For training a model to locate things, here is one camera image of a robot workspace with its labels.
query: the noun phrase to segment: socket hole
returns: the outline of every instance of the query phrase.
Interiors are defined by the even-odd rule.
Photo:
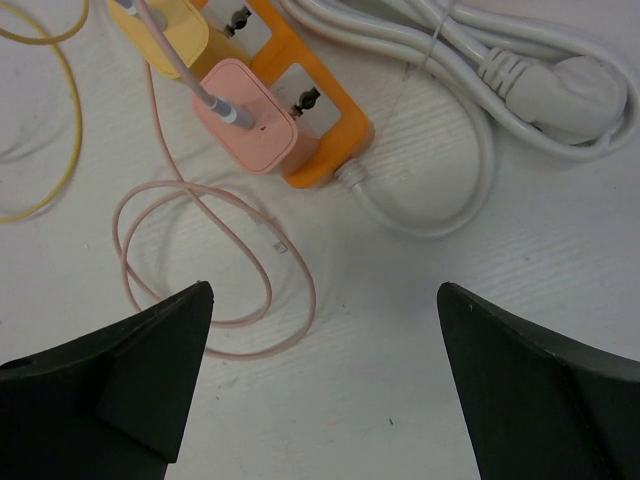
[[[322,94],[317,88],[313,87],[311,90],[307,90],[300,95],[297,105],[293,106],[294,117],[301,116],[305,111],[311,110],[316,106],[318,99]]]
[[[241,10],[238,10],[231,15],[231,23],[225,27],[227,36],[233,37],[236,34],[236,31],[242,30],[246,27],[251,15],[251,10],[247,7],[242,7]]]

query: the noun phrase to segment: cable connector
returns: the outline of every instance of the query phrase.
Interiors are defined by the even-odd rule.
[[[494,48],[478,74],[509,110],[566,145],[606,138],[619,126],[627,104],[623,76],[594,57],[549,66]]]
[[[213,102],[209,107],[209,110],[220,115],[224,123],[229,125],[235,125],[236,127],[243,128],[245,130],[251,130],[255,126],[255,120],[249,111],[233,103],[229,103],[224,98],[211,96]]]
[[[253,223],[258,227],[258,233],[260,236],[273,248],[273,250],[278,254],[282,255],[283,253],[287,253],[289,248],[287,245],[278,237],[276,234],[271,231],[271,229],[264,224],[262,220],[258,217],[254,217],[249,215]]]

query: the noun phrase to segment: yellow cable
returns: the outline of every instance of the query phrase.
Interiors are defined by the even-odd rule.
[[[87,21],[87,17],[89,16],[89,0],[84,0],[84,3],[82,5],[82,13],[80,14],[80,18],[78,19],[76,24],[66,32],[61,33],[60,35],[56,35],[55,37],[51,37],[46,32],[44,32],[44,29],[33,19],[33,17],[31,17],[31,15],[29,15],[24,10],[5,2],[0,2],[0,8],[13,13],[16,17],[24,20],[44,37],[23,37],[22,35],[18,35],[16,33],[5,30],[4,28],[0,28],[0,37],[8,38],[9,40],[13,40],[14,42],[24,43],[25,45],[53,45],[54,43],[60,43],[64,42],[65,40],[69,40],[80,31],[80,29]]]
[[[42,35],[43,38],[23,37],[20,35],[15,35],[11,32],[7,32],[6,30],[3,30],[1,28],[0,28],[0,37],[5,37],[10,40],[14,40],[16,42],[24,43],[27,45],[50,45],[51,48],[53,49],[58,61],[60,62],[60,66],[64,71],[64,75],[67,79],[67,83],[69,84],[69,89],[71,90],[71,99],[73,101],[73,109],[74,109],[75,123],[76,123],[76,134],[73,142],[73,150],[71,153],[71,158],[62,174],[62,177],[60,177],[60,180],[58,180],[58,183],[56,183],[56,185],[47,194],[46,197],[44,197],[34,206],[20,213],[16,213],[15,215],[11,215],[8,217],[0,217],[0,224],[2,224],[2,223],[13,223],[19,220],[23,220],[28,216],[33,215],[43,207],[47,206],[49,203],[51,203],[51,201],[67,185],[78,164],[78,159],[80,158],[80,148],[82,146],[82,108],[80,106],[80,95],[78,93],[76,80],[73,77],[73,72],[71,71],[69,62],[67,61],[66,57],[62,53],[62,50],[56,44],[56,42],[60,42],[72,37],[78,32],[78,30],[82,28],[85,20],[87,19],[87,13],[89,9],[89,0],[85,0],[84,2],[84,9],[82,12],[82,16],[80,17],[80,20],[78,21],[78,23],[76,23],[76,25],[74,25],[73,28],[71,28],[71,30],[69,30],[66,33],[63,33],[62,35],[58,35],[57,37],[50,37],[47,31],[44,29],[44,27],[42,27],[33,17],[31,17],[27,12],[25,12],[19,7],[0,1],[0,9],[4,9],[12,13],[16,17],[23,20],[25,23],[29,24],[31,27],[33,27],[34,30],[36,30],[40,35]]]

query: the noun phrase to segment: white cable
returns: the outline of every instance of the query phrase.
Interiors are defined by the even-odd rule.
[[[360,12],[338,0],[279,0],[288,14],[319,35],[424,68],[469,114],[480,175],[465,207],[446,222],[417,227],[396,220],[368,193],[356,160],[337,172],[365,211],[393,230],[419,238],[443,236],[466,225],[480,210],[496,170],[485,112],[531,147],[578,162],[622,147],[639,123],[636,71],[599,38],[460,4],[445,9],[433,0],[377,1],[423,29]],[[434,39],[434,33],[446,43]]]
[[[638,124],[640,81],[635,69],[613,47],[589,34],[576,33],[568,27],[547,22],[497,15],[457,4],[452,8],[450,18],[442,25],[441,36],[446,39],[447,44],[435,41],[431,47],[434,40],[428,32],[433,31],[442,20],[444,9],[430,0],[378,0],[405,16],[411,15],[414,22],[423,25],[424,31],[363,14],[351,8],[339,8],[334,1],[279,1],[287,13],[309,29],[347,45],[395,57],[415,65],[422,65],[426,52],[433,48],[432,58],[424,64],[426,70],[448,86],[464,91],[513,135],[552,157],[573,161],[600,158],[624,145]],[[482,43],[483,39],[488,41],[487,45]],[[537,128],[539,125],[534,126],[521,118],[522,112],[514,113],[512,109],[518,109],[510,109],[507,106],[507,103],[513,101],[508,97],[505,101],[478,75],[479,67],[492,60],[496,44],[501,48],[511,46],[511,52],[506,53],[540,53],[545,59],[554,57],[554,54],[559,58],[588,56],[607,67],[611,66],[607,73],[620,76],[626,87],[626,92],[619,92],[625,94],[622,102],[626,107],[624,112],[619,115],[620,118],[603,117],[602,121],[608,129],[597,138],[589,139],[589,142],[572,145],[566,141],[559,141],[557,137],[560,135],[553,137],[543,133]],[[533,63],[528,58],[521,60]],[[509,74],[508,71],[499,73],[505,76]],[[560,77],[557,83],[564,86],[567,81],[566,77]],[[609,83],[611,88],[617,87],[615,81]],[[546,91],[553,90],[547,87],[541,85],[537,90],[525,94],[544,96]],[[588,103],[592,95],[590,92],[585,93],[584,88],[586,87],[582,83],[577,84],[575,88],[568,88],[564,92],[566,95],[560,95],[560,100],[575,93],[574,96],[577,97],[582,94],[582,98]],[[612,105],[612,109],[619,110],[616,105]],[[558,110],[562,112],[563,108],[558,107]],[[550,112],[548,116],[553,117],[555,113]],[[578,110],[574,117],[584,118],[584,113]]]

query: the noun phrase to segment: wooden surface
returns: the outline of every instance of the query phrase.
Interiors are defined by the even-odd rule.
[[[69,8],[21,4],[53,31],[80,10],[80,0],[65,0]],[[640,8],[632,0],[474,4],[590,29],[640,67]],[[86,122],[77,175],[45,214],[0,229],[0,363],[132,313],[111,245],[112,211],[134,185],[169,178],[152,136],[138,54],[104,2],[92,7],[86,28],[64,44]],[[17,28],[4,14],[0,20]],[[462,109],[426,76],[407,80],[398,62],[305,38],[378,128],[362,159],[379,179],[376,192],[417,218],[437,213],[441,175],[476,165]],[[9,211],[53,184],[70,149],[72,110],[48,49],[0,40],[0,60],[0,205]],[[168,478],[478,478],[436,315],[444,281],[640,360],[638,141],[570,168],[499,133],[501,168],[486,208],[455,236],[417,243],[382,231],[340,185],[299,192],[276,177],[247,176],[200,126],[189,93],[164,79],[157,84],[168,142],[185,176],[227,187],[277,217],[309,263],[320,301],[316,325],[295,350],[252,364],[205,359]],[[462,192],[469,175],[460,176]],[[150,197],[133,202],[125,219]],[[228,337],[212,331],[210,343],[238,351],[270,345],[303,321],[301,277],[245,215],[214,205],[264,259],[276,302],[264,324]],[[248,262],[193,206],[177,203],[154,215],[131,257],[165,293],[209,280],[219,318],[241,316],[262,300]]]

